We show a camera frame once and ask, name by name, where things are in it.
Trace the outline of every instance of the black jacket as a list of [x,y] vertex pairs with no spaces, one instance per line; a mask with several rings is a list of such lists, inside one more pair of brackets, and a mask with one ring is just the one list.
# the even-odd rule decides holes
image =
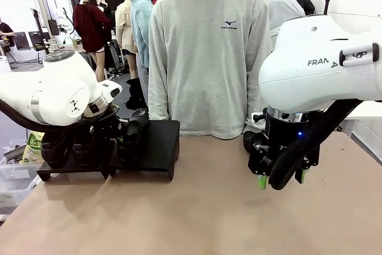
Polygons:
[[301,5],[303,10],[305,11],[305,15],[311,15],[315,12],[315,6],[310,0],[297,0],[297,2]]

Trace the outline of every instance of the shirt logo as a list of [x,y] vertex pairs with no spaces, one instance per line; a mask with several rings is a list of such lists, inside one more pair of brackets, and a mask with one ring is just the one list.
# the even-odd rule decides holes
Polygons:
[[234,30],[237,30],[237,27],[231,27],[231,24],[232,23],[235,23],[235,21],[224,21],[224,23],[226,23],[228,26],[222,26],[221,28],[222,29],[234,29]]

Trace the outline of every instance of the black boot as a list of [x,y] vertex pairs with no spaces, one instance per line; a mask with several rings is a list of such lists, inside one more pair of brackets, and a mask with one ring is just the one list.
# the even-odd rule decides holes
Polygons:
[[145,108],[146,104],[141,101],[141,94],[142,89],[141,89],[141,83],[139,81],[139,78],[136,79],[130,79],[127,81],[127,84],[130,85],[130,99],[126,102],[126,108],[129,110],[136,110],[140,108]]

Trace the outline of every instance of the plastic bin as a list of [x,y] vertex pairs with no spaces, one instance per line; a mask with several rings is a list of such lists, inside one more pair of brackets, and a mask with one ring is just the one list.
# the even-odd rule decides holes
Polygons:
[[0,214],[11,214],[40,182],[37,171],[41,164],[4,165],[3,161],[0,161]]

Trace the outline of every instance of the red sweater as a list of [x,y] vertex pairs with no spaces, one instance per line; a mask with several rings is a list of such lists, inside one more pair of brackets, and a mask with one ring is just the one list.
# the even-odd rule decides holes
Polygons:
[[96,52],[112,40],[112,24],[93,4],[77,5],[73,12],[73,24],[82,38],[85,51]]

